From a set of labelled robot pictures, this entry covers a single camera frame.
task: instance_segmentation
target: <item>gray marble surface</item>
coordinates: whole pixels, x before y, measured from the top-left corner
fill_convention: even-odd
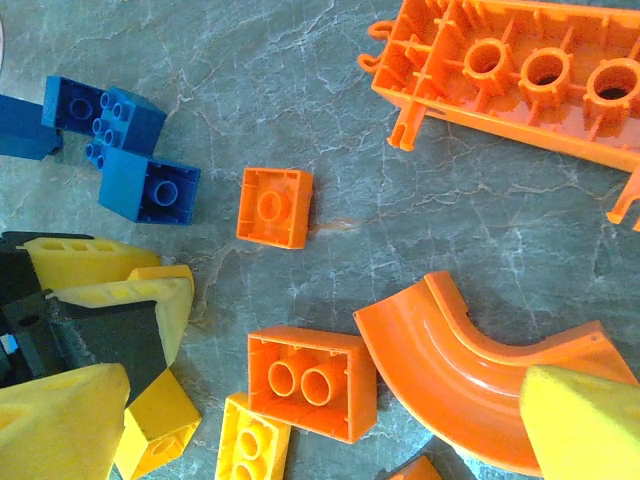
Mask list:
[[[590,4],[635,5],[634,0]],[[355,309],[447,269],[480,330],[527,344],[600,319],[640,374],[640,234],[607,222],[628,175],[439,120],[411,153],[360,52],[399,0],[0,0],[0,92],[41,102],[48,74],[117,85],[170,112],[157,155],[202,169],[194,224],[136,225],[97,203],[87,139],[0,159],[0,230],[109,236],[189,263],[197,301],[174,371],[202,412],[185,454],[149,476],[213,478],[224,399],[247,388],[246,335],[275,324],[356,333]],[[245,166],[315,175],[303,251],[235,239]],[[296,430],[288,479],[372,479],[425,447],[445,480],[521,479],[459,457],[380,382],[354,446]]]

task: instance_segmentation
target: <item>blue brick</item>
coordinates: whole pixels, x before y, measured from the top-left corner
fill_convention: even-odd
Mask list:
[[[47,77],[42,124],[93,136],[93,121],[102,115],[104,90],[65,77]]]
[[[102,116],[93,122],[96,139],[108,147],[153,155],[167,114],[146,98],[111,87],[100,97]]]
[[[62,148],[62,137],[41,117],[41,105],[0,95],[0,155],[42,160]]]
[[[102,172],[99,202],[103,207],[138,223],[191,223],[199,168],[98,142],[87,145],[87,156]]]

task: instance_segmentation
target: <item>toy building block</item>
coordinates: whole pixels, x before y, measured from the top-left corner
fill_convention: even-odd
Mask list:
[[[108,148],[87,146],[102,171],[100,205],[138,223],[188,225],[200,169]]]
[[[153,155],[167,114],[146,98],[112,87],[100,97],[102,116],[93,121],[97,143]]]
[[[124,480],[175,460],[200,424],[200,414],[169,369],[125,410],[125,430],[115,456]]]
[[[394,473],[387,480],[441,480],[436,469],[424,455]]]
[[[249,407],[355,443],[377,421],[376,369],[364,341],[295,327],[250,333]]]
[[[0,155],[42,160],[62,148],[62,137],[40,123],[42,106],[0,95]]]
[[[59,76],[47,77],[41,123],[93,136],[93,121],[102,115],[104,90]]]
[[[249,410],[247,394],[224,404],[216,480],[282,480],[291,426]]]
[[[529,366],[558,365],[638,385],[600,322],[511,346],[480,333],[468,311],[442,271],[354,317],[380,375],[407,410],[486,463],[541,475],[518,408]]]
[[[300,249],[307,240],[313,175],[302,170],[246,168],[236,236]]]
[[[425,116],[633,172],[640,167],[640,12],[511,0],[404,0],[360,66],[412,150]]]

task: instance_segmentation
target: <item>orange tube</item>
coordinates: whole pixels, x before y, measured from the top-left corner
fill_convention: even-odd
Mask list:
[[[347,359],[344,355],[309,368],[302,375],[302,395],[311,405],[326,405],[347,389],[346,370]]]
[[[273,362],[269,367],[271,390],[279,397],[288,397],[299,391],[302,375],[317,363],[315,357],[307,352]]]

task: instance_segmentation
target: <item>yellow brick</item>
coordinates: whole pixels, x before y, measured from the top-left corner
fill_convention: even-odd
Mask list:
[[[227,398],[216,480],[281,480],[291,426],[249,411],[247,394]]]
[[[165,370],[125,411],[115,458],[122,478],[140,478],[178,458],[200,420],[176,378]]]

